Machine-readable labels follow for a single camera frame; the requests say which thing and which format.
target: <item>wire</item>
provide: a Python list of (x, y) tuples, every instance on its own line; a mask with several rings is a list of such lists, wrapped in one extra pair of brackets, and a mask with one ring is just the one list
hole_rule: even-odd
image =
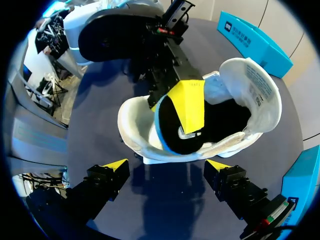
[(318, 136), (318, 135), (320, 135), (320, 132), (317, 133), (316, 135), (313, 135), (313, 136), (311, 136), (311, 137), (308, 137), (308, 138), (306, 138), (306, 139), (303, 139), (303, 141), (307, 141), (307, 140), (312, 139), (312, 138), (314, 138), (314, 137), (316, 137), (316, 136)]
[(44, 185), (44, 186), (46, 186), (48, 188), (58, 188), (58, 189), (66, 190), (64, 187), (61, 187), (61, 186), (51, 186), (51, 185), (48, 185), (48, 184), (46, 184), (44, 182), (38, 181), (37, 179), (35, 179), (33, 176), (30, 176), (30, 175), (22, 174), (22, 176), (24, 176), (24, 178), (26, 180), (30, 180), (29, 178), (31, 178), (33, 180), (33, 182), (36, 182), (38, 184), (42, 184), (42, 185)]

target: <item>dark blue round table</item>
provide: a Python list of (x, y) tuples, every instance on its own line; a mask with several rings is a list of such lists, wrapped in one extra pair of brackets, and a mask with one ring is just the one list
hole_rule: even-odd
[[(227, 59), (242, 57), (211, 21), (190, 19), (182, 48), (201, 74), (219, 70)], [(108, 202), (88, 226), (123, 240), (239, 239), (246, 226), (225, 202), (219, 202), (203, 178), (204, 161), (144, 165), (123, 142), (117, 116), (121, 104), (148, 94), (146, 83), (134, 84), (122, 71), (128, 60), (89, 65), (73, 105), (68, 130), (68, 173), (71, 186), (86, 170), (129, 159), (130, 177), (114, 202)], [(298, 115), (285, 83), (279, 88), (282, 116), (278, 126), (230, 158), (268, 197), (281, 193), (282, 177), (303, 150)]]

